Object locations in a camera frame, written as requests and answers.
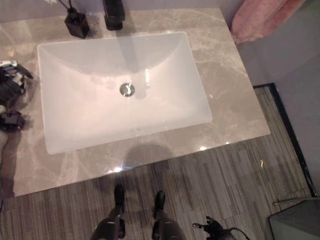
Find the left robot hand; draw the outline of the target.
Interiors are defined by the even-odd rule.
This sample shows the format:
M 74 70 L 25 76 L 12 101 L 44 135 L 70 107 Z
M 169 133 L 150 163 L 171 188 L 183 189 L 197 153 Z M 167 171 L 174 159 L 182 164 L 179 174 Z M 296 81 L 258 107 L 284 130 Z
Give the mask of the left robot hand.
M 10 103 L 26 91 L 25 78 L 32 74 L 16 60 L 0 61 L 0 105 L 9 108 Z

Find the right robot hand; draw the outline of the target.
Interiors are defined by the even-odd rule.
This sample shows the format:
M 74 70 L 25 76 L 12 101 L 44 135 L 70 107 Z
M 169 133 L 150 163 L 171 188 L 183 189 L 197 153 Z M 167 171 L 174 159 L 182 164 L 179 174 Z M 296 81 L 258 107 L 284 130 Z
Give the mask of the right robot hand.
M 203 230 L 208 234 L 207 240 L 222 240 L 224 238 L 224 228 L 222 225 L 210 216 L 206 216 L 206 224 L 192 223 L 192 227 Z

